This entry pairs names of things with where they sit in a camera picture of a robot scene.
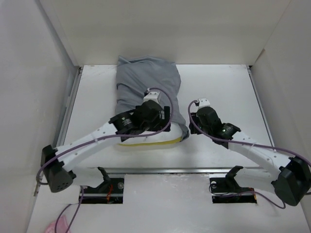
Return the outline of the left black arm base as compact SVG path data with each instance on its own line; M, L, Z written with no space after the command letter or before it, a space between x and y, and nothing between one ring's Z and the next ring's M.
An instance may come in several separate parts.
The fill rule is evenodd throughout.
M124 177L112 175L103 167L91 168L80 191L82 204L123 204Z

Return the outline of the grey pillowcase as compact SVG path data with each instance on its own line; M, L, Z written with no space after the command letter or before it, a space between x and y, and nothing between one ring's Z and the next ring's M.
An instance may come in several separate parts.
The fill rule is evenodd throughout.
M115 114L123 113L141 105L148 88L160 88L168 95L161 94L160 105L173 104L172 123L186 125L180 114L177 94L181 77L174 62L145 56L141 58L118 57L116 71L117 103Z

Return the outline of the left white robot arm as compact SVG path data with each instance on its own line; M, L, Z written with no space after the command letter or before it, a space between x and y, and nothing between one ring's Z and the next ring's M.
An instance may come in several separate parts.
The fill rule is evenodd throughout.
M77 175L73 169L99 151L129 138L157 135L169 131L174 108L161 107L148 100L142 105L110 118L94 132L67 145L45 146L41 154L39 174L44 174L53 193L61 192L73 184Z

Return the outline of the cream yellow pillow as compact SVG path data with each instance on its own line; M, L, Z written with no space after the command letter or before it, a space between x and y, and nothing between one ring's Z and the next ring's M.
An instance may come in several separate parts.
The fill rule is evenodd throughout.
M129 150L154 150L175 146L177 143L189 137L189 130L186 125L172 123L170 131L163 131L159 134L146 137L129 138L118 144L121 151Z

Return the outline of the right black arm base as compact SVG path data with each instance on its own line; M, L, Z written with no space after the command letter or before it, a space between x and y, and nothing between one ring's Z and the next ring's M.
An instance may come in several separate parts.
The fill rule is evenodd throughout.
M254 189L241 187L235 181L242 166L235 166L226 174L216 174L209 177L209 191L212 194L213 204L253 203L257 204Z

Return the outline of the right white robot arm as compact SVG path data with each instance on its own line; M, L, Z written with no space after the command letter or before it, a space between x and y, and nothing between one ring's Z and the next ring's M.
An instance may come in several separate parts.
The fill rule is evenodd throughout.
M282 148L260 145L231 123L223 123L210 106L188 112L191 134L203 134L227 150L243 155L263 171L234 166L216 193L242 194L255 188L275 193L284 203L297 206L311 193L311 164L302 156Z

